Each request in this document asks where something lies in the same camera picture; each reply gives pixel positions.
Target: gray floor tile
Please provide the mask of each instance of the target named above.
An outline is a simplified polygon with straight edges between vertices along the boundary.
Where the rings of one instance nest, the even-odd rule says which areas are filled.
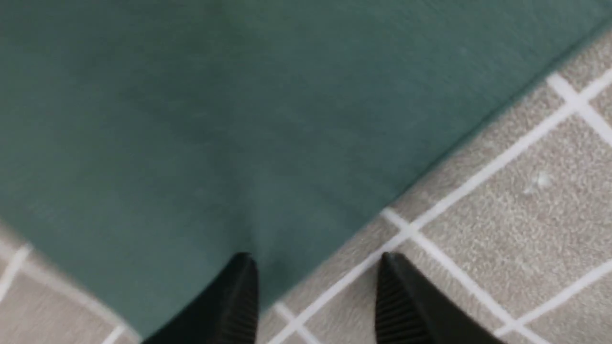
[[[596,40],[571,60],[559,73],[580,91],[612,67],[612,32]]]
[[[612,258],[610,171],[572,117],[422,231],[518,317]]]
[[[396,251],[404,253],[429,281],[482,327],[492,332],[504,324],[413,241],[402,244]]]
[[[306,322],[322,343],[374,344],[376,267],[329,301]]]
[[[528,327],[555,344],[609,344],[612,338],[612,275],[595,282]]]
[[[3,343],[102,343],[112,330],[89,310],[24,275],[17,276],[0,305]]]
[[[529,339],[525,338],[522,334],[516,332],[510,332],[507,335],[500,338],[506,344],[533,344]]]
[[[386,221],[375,219],[320,265],[311,276],[293,288],[285,298],[285,304],[295,314],[300,313],[397,232],[398,230]]]
[[[591,101],[591,105],[612,125],[612,88],[608,87]]]
[[[257,344],[266,344],[287,325],[274,309],[266,311],[259,319]]]
[[[414,220],[461,186],[562,104],[563,101],[552,89],[545,84],[541,85],[465,147],[428,173],[392,207],[405,219]]]

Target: floor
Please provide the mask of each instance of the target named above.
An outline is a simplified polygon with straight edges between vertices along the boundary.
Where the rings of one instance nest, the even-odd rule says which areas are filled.
[[[258,343],[374,343],[374,268],[390,250],[509,344],[609,343],[611,84],[608,34],[291,290]],[[1,225],[0,273],[1,344],[139,339]]]

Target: teal mat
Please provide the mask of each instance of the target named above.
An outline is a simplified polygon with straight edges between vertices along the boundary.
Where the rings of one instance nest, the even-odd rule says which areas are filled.
[[[612,0],[6,0],[0,217],[146,337],[238,251],[270,305]]]

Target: white speck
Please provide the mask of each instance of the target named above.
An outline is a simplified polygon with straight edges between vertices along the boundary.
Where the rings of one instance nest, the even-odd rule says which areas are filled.
[[[525,195],[530,195],[538,190],[549,188],[553,185],[552,178],[544,171],[538,172],[537,176],[531,178],[531,183],[523,190]]]
[[[546,172],[540,172],[537,176],[537,186],[540,189],[545,189],[553,185],[553,181]]]

